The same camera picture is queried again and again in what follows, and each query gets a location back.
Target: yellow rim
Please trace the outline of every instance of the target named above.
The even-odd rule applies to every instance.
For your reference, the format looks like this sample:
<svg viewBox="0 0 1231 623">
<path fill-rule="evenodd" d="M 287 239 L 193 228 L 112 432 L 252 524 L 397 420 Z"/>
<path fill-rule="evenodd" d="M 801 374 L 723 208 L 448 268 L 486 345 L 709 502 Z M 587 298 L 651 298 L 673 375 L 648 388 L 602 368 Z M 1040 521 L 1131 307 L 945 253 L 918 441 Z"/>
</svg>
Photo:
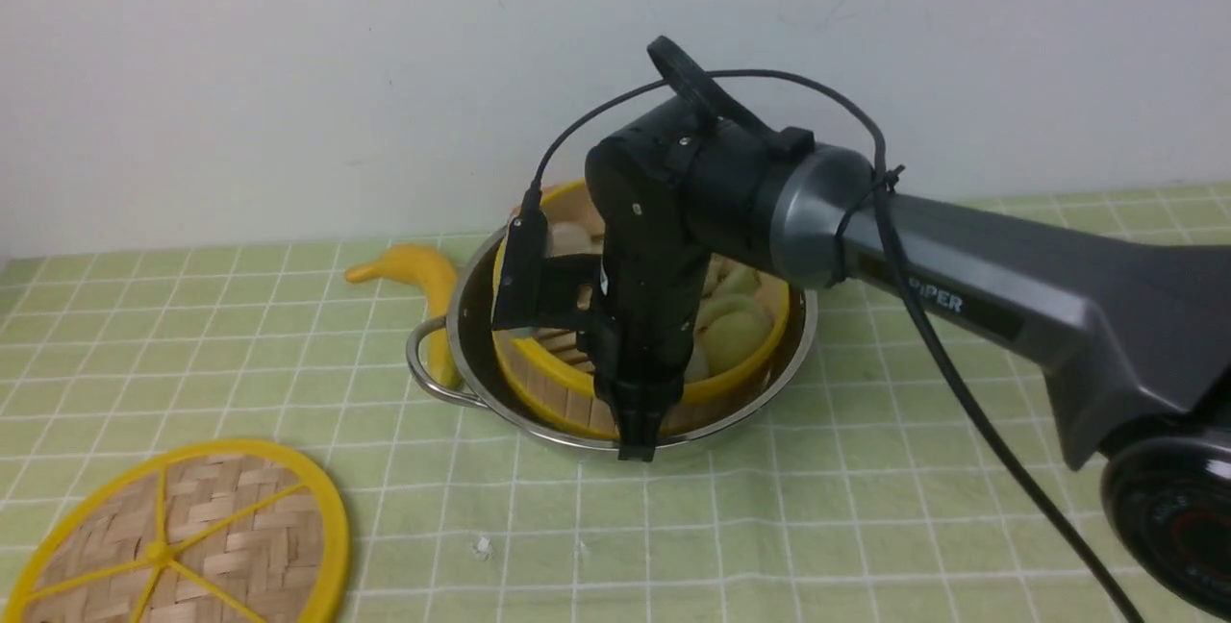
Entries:
<svg viewBox="0 0 1231 623">
<path fill-rule="evenodd" d="M 544 193 L 542 204 L 547 206 L 554 198 L 563 196 L 564 193 L 576 191 L 580 186 L 585 185 L 586 185 L 585 180 L 579 180 L 564 183 L 561 186 L 555 186 L 555 188 Z M 500 241 L 500 246 L 497 246 L 496 249 L 495 270 L 492 271 L 491 275 L 492 289 L 499 288 L 500 266 L 503 263 L 503 260 L 505 260 L 505 241 Z M 757 347 L 757 351 L 752 352 L 752 356 L 744 360 L 744 362 L 736 366 L 735 368 L 724 371 L 723 373 L 719 373 L 712 378 L 698 380 L 696 383 L 688 383 L 687 385 L 684 385 L 684 394 L 682 399 L 683 404 L 689 404 L 689 405 L 702 404 L 729 392 L 730 389 L 739 385 L 739 383 L 744 382 L 748 376 L 756 373 L 757 369 L 760 369 L 764 364 L 764 362 L 768 361 L 771 356 L 773 356 L 773 351 L 778 348 L 778 344 L 782 342 L 782 337 L 787 332 L 785 314 L 790 309 L 790 288 L 785 283 L 783 283 L 780 291 L 782 293 L 778 297 L 779 300 L 778 315 L 777 318 L 774 318 L 773 329 L 769 330 L 769 336 L 766 337 L 766 341 L 762 342 L 760 347 Z M 492 332 L 494 342 L 496 340 L 496 336 L 497 334 Z M 582 373 L 581 371 L 577 371 L 576 368 L 572 368 L 567 363 L 560 361 L 551 352 L 547 351 L 543 347 L 543 345 L 538 342 L 538 340 L 533 337 L 513 340 L 513 346 L 517 347 L 517 351 L 519 351 L 522 356 L 524 356 L 526 360 L 529 361 L 532 366 L 534 366 L 534 368 L 540 369 L 551 380 L 559 383 L 560 385 L 566 387 L 572 392 L 591 398 L 595 396 L 593 377 L 590 376 L 588 373 Z M 505 372 L 505 378 L 510 378 L 510 382 L 512 382 L 515 377 L 510 374 L 510 369 L 505 360 L 502 357 L 497 358 L 500 361 L 501 369 L 503 369 Z M 518 388 L 519 385 L 513 385 L 515 390 L 518 390 Z M 531 406 L 535 405 L 535 401 L 532 401 L 529 399 L 529 395 L 522 395 L 522 398 Z"/>
<path fill-rule="evenodd" d="M 250 454 L 260 457 L 265 460 L 277 462 L 278 464 L 294 472 L 294 474 L 299 476 L 300 483 L 279 491 L 268 499 L 252 504 L 244 510 L 238 510 L 235 513 L 214 522 L 207 529 L 198 532 L 188 539 L 170 544 L 166 538 L 166 470 L 169 467 L 178 462 L 213 454 Z M 146 555 L 137 558 L 132 563 L 124 563 L 97 570 L 95 573 L 89 573 L 86 575 L 80 575 L 50 587 L 44 587 L 42 590 L 36 589 L 38 575 L 47 568 L 52 555 L 55 554 L 55 549 L 58 549 L 65 539 L 73 536 L 73 532 L 75 532 L 91 513 L 98 510 L 98 507 L 101 507 L 107 499 L 114 495 L 114 492 L 153 472 L 158 472 L 159 481 L 156 497 L 158 502 L 155 506 L 155 516 L 158 518 L 158 542 L 150 544 L 146 549 Z M 111 479 L 107 485 L 81 501 L 81 504 L 78 505 L 68 517 L 55 526 L 47 539 L 43 541 L 37 549 L 34 549 L 34 554 L 26 564 L 26 569 L 22 570 L 21 575 L 17 577 L 17 584 L 14 586 L 12 596 L 9 597 L 9 607 L 4 613 L 4 623 L 21 623 L 26 607 L 34 600 L 73 590 L 96 580 L 111 577 L 123 571 L 137 570 L 140 568 L 150 568 L 151 571 L 150 579 L 145 584 L 145 589 L 142 592 L 142 597 L 138 600 L 138 605 L 133 608 L 133 621 L 140 621 L 144 616 L 145 605 L 149 602 L 149 598 L 154 592 L 154 586 L 158 584 L 162 571 L 175 570 L 183 577 L 191 580 L 193 584 L 197 584 L 198 587 L 208 591 L 212 596 L 219 597 L 219 600 L 234 611 L 243 614 L 244 618 L 250 619 L 252 623 L 265 623 L 265 619 L 260 618 L 255 611 L 251 611 L 241 602 L 229 596 L 213 582 L 181 565 L 175 558 L 188 547 L 198 543 L 198 541 L 204 539 L 209 534 L 225 528 L 235 520 L 256 512 L 262 507 L 272 505 L 273 502 L 304 489 L 310 491 L 313 497 L 316 499 L 316 504 L 320 505 L 324 543 L 320 565 L 316 574 L 316 586 L 313 587 L 311 593 L 308 596 L 308 601 L 304 603 L 299 623 L 329 623 L 334 619 L 334 614 L 337 612 L 337 607 L 342 601 L 346 574 L 350 568 L 351 558 L 351 534 L 346 521 L 346 510 L 342 506 L 342 496 L 339 495 L 337 488 L 334 486 L 334 483 L 330 481 L 325 472 L 323 472 L 320 467 L 316 467 L 316 464 L 305 456 L 277 443 L 256 440 L 220 440 L 188 446 L 149 459 L 140 465 L 119 474 L 118 478 Z"/>
</svg>

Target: robotic arm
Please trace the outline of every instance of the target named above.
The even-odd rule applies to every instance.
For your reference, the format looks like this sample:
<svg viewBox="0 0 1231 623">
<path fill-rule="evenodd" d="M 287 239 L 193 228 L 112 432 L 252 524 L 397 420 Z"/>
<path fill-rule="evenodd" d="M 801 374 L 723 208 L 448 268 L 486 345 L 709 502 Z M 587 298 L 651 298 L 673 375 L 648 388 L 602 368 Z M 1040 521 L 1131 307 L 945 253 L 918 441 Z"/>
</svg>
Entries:
<svg viewBox="0 0 1231 623">
<path fill-rule="evenodd" d="M 870 202 L 892 176 L 812 132 L 769 129 L 665 37 L 649 52 L 676 96 L 586 158 L 603 255 L 544 259 L 533 186 L 492 318 L 577 330 L 620 457 L 643 460 L 681 399 L 712 252 L 796 288 L 857 278 L 899 293 Z M 1112 459 L 1107 510 L 1135 557 L 1231 612 L 1231 247 L 1145 246 L 901 193 L 889 213 L 924 309 L 1039 366 L 1071 469 Z M 581 286 L 595 288 L 583 312 Z"/>
</svg>

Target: metal pot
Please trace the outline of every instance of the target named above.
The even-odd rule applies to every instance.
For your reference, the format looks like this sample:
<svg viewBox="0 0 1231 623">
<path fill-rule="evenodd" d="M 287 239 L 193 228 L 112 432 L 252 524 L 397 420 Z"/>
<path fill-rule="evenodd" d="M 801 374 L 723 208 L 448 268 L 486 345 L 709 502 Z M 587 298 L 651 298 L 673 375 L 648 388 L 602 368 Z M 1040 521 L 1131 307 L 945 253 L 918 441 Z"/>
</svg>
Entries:
<svg viewBox="0 0 1231 623">
<path fill-rule="evenodd" d="M 614 458 L 618 449 L 614 441 L 586 438 L 548 426 L 522 404 L 505 380 L 505 373 L 496 361 L 495 346 L 491 341 L 491 273 L 496 251 L 503 238 L 505 229 L 501 229 L 475 251 L 474 259 L 458 277 L 448 313 L 427 320 L 411 331 L 410 339 L 406 341 L 406 363 L 410 364 L 411 377 L 427 394 L 441 401 L 487 409 L 535 438 L 556 446 L 591 451 L 586 454 L 597 452 Z M 687 433 L 662 438 L 659 444 L 660 453 L 668 451 L 668 456 L 678 456 L 681 453 L 675 448 L 684 444 L 696 449 L 696 441 L 708 438 L 748 419 L 773 399 L 778 392 L 782 392 L 783 387 L 799 371 L 816 332 L 816 295 L 811 292 L 793 289 L 790 298 L 792 309 L 787 332 L 783 335 L 778 351 L 774 352 L 764 392 L 761 392 L 739 410 L 721 417 L 720 421 Z M 446 330 L 449 353 L 452 353 L 458 372 L 462 374 L 463 385 L 460 389 L 449 389 L 435 380 L 419 356 L 419 347 L 427 335 L 439 329 Z"/>
</svg>

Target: toy banana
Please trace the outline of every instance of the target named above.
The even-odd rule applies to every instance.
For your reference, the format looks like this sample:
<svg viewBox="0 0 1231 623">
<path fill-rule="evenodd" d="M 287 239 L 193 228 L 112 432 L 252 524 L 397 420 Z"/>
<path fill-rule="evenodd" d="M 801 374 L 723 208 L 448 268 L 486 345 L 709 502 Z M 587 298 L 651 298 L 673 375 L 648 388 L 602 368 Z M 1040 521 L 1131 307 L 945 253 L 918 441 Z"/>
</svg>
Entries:
<svg viewBox="0 0 1231 623">
<path fill-rule="evenodd" d="M 401 244 L 387 250 L 372 262 L 347 270 L 345 277 L 352 284 L 378 277 L 414 284 L 427 297 L 427 316 L 438 318 L 449 309 L 458 273 L 449 259 L 435 247 Z M 453 363 L 443 329 L 427 337 L 427 371 L 448 388 L 457 388 L 462 383 L 462 374 Z"/>
</svg>

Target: bamboo steamer lid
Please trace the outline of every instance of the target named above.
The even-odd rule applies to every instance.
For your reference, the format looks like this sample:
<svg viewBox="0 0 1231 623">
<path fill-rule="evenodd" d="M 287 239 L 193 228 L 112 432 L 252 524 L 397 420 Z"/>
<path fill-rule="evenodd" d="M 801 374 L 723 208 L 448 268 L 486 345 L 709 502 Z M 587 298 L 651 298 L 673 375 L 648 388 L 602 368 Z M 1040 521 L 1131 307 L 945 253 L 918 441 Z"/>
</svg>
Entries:
<svg viewBox="0 0 1231 623">
<path fill-rule="evenodd" d="M 36 549 L 5 623 L 332 621 L 350 534 L 307 457 L 214 441 L 145 462 Z"/>
<path fill-rule="evenodd" d="M 550 190 L 543 197 L 542 211 L 549 224 L 570 222 L 583 228 L 593 241 L 603 239 L 602 215 L 581 181 Z M 500 279 L 502 257 L 503 244 L 492 273 L 494 286 Z M 726 270 L 735 265 L 726 261 Z M 740 366 L 684 385 L 683 400 L 664 421 L 664 435 L 684 433 L 720 421 L 763 390 L 772 355 L 785 332 L 790 289 L 787 282 L 772 275 L 760 272 L 757 278 L 760 287 L 752 298 L 773 321 L 769 336 Z M 590 294 L 579 294 L 579 304 L 585 305 L 588 298 Z M 518 339 L 501 331 L 492 332 L 492 342 L 510 387 L 544 421 L 583 437 L 617 437 L 611 409 L 595 396 L 593 366 L 577 351 L 575 334 L 542 330 L 533 337 Z"/>
</svg>

